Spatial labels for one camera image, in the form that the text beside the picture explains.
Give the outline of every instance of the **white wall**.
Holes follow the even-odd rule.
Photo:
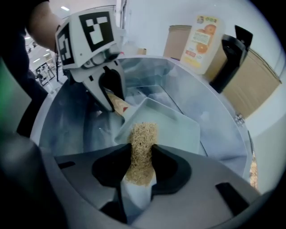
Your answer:
[[[286,58],[264,16],[247,0],[128,0],[127,36],[148,55],[163,55],[169,26],[191,25],[200,13],[223,19],[228,35],[235,36],[234,25],[252,32],[251,48],[281,76],[283,84],[246,119],[257,155],[258,186],[264,192],[274,188],[286,155]]]
[[[286,166],[286,114],[274,125],[253,139],[256,147],[258,190],[272,190]]]
[[[60,18],[85,9],[106,5],[116,5],[116,0],[50,0],[52,12]],[[67,7],[70,11],[62,10],[61,6]]]
[[[199,13],[222,18],[226,34],[235,36],[234,25],[253,33],[251,48],[275,68],[281,45],[263,15],[247,0],[128,0],[126,30],[130,40],[148,55],[162,55],[170,25],[191,25]]]
[[[116,0],[116,13],[115,13],[115,22],[116,26],[120,28],[120,18],[121,18],[121,5],[122,0]]]

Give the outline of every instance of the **black holder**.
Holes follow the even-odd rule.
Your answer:
[[[157,180],[157,184],[152,186],[151,199],[155,195],[178,192],[190,179],[189,163],[158,145],[153,145],[151,150],[152,165]],[[63,169],[65,176],[75,189],[81,190],[83,196],[85,194],[80,185],[81,180],[91,181],[91,176],[96,178],[102,186],[114,188],[113,200],[107,202],[100,211],[122,223],[127,223],[120,184],[131,165],[131,144],[122,144],[89,153],[60,156],[55,159],[59,167]]]
[[[218,93],[223,91],[236,74],[237,70],[246,58],[252,41],[252,33],[237,25],[235,26],[235,29],[237,38],[229,35],[223,36],[222,45],[227,56],[227,60],[218,75],[210,82],[210,85]]]

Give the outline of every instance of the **cardboard box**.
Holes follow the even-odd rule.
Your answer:
[[[187,42],[191,26],[170,26],[164,56],[180,59]],[[226,61],[222,46],[218,49],[207,72],[211,81]],[[223,94],[234,109],[244,118],[251,115],[281,84],[274,70],[254,50],[250,49],[243,64],[225,87]]]
[[[137,54],[138,55],[146,55],[146,48],[139,48],[138,51],[137,51]]]

